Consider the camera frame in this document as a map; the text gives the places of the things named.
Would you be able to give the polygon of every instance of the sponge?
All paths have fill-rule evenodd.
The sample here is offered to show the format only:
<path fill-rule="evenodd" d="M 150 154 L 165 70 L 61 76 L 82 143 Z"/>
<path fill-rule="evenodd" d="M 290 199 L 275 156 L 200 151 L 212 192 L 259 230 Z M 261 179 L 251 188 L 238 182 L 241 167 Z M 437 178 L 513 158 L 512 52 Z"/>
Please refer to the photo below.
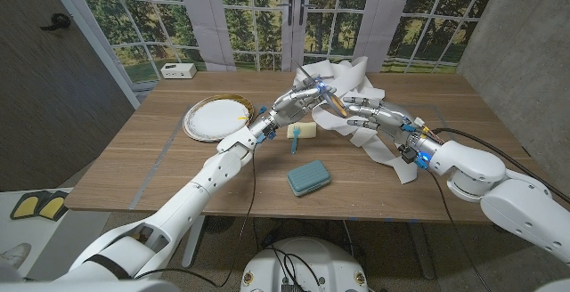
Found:
<path fill-rule="evenodd" d="M 301 129 L 301 133 L 297 138 L 313 138 L 317 135 L 317 124 L 314 122 L 310 123 L 294 123 L 289 124 L 287 127 L 287 138 L 293 138 L 293 128 L 298 126 Z"/>

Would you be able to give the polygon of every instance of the blue sponge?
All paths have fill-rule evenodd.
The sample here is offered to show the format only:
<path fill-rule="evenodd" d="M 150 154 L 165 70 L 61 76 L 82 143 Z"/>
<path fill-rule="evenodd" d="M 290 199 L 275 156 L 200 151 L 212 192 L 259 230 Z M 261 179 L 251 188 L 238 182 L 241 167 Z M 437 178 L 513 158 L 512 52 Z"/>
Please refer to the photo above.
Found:
<path fill-rule="evenodd" d="M 330 182 L 330 174 L 320 160 L 297 167 L 287 173 L 287 181 L 297 196 L 315 191 Z"/>

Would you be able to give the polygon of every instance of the white cloth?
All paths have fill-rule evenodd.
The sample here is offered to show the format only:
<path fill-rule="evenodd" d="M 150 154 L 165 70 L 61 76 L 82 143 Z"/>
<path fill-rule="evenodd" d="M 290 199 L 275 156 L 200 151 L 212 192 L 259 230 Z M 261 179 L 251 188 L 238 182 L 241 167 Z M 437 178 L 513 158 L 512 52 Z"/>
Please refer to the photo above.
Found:
<path fill-rule="evenodd" d="M 335 95 L 342 99 L 347 97 L 366 97 L 369 99 L 381 100 L 385 96 L 382 89 L 374 88 L 366 77 L 366 65 L 368 58 L 363 56 L 352 63 L 341 61 L 339 64 L 332 64 L 329 60 L 319 61 L 303 66 L 309 74 L 319 73 L 323 80 L 331 86 L 337 88 Z M 305 79 L 305 74 L 297 69 L 294 84 L 298 84 Z M 413 181 L 418 176 L 418 167 L 411 163 L 406 164 L 401 157 L 396 157 L 388 147 L 377 137 L 376 131 L 367 128 L 350 126 L 346 123 L 349 119 L 366 120 L 361 117 L 340 118 L 322 108 L 323 103 L 313 109 L 313 120 L 316 124 L 326 130 L 334 130 L 346 136 L 352 134 L 350 142 L 357 147 L 362 147 L 366 153 L 380 164 L 394 168 L 402 184 Z"/>

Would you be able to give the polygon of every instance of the white robot body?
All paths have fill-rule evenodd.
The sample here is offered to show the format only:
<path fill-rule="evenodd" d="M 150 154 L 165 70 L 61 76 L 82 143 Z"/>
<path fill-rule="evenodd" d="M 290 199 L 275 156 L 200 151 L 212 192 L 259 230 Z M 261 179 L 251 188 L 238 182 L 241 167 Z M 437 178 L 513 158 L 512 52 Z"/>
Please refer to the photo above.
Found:
<path fill-rule="evenodd" d="M 291 273 L 293 267 L 295 268 L 297 283 L 305 291 L 368 291 L 362 267 L 345 250 L 330 242 L 299 237 L 283 239 L 273 244 L 273 247 L 288 254 L 301 256 L 311 266 L 321 283 L 320 287 L 300 260 L 291 257 L 290 261 L 287 261 Z M 281 268 L 281 265 L 285 266 L 283 258 L 281 252 L 269 248 L 259 252 L 249 261 L 243 272 L 240 291 L 296 291 L 291 277 L 287 275 L 285 279 Z"/>

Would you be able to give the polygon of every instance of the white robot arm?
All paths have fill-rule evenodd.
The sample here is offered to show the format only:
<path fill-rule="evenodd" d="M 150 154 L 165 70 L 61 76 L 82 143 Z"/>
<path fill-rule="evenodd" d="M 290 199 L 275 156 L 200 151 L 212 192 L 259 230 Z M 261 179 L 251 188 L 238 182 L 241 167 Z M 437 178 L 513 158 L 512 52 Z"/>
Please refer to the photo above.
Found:
<path fill-rule="evenodd" d="M 402 158 L 443 175 L 458 198 L 479 202 L 484 214 L 501 228 L 543 248 L 570 265 L 570 212 L 538 180 L 511 171 L 493 154 L 443 142 L 424 122 L 394 104 L 346 97 L 347 111 L 368 121 L 349 125 L 375 129 L 394 141 Z"/>
<path fill-rule="evenodd" d="M 249 127 L 225 137 L 217 153 L 159 211 L 103 234 L 57 281 L 129 279 L 166 266 L 210 198 L 251 160 L 258 143 L 272 139 L 278 128 L 297 122 L 322 101 L 344 112 L 334 92 L 318 75 L 291 88 Z"/>

